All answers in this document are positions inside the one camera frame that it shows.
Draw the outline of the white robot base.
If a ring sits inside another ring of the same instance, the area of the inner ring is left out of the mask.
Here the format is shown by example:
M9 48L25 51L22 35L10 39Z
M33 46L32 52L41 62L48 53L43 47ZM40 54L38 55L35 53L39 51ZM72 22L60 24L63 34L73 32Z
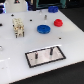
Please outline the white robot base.
M5 10L7 13L25 12L27 10L27 2L25 0L6 0Z

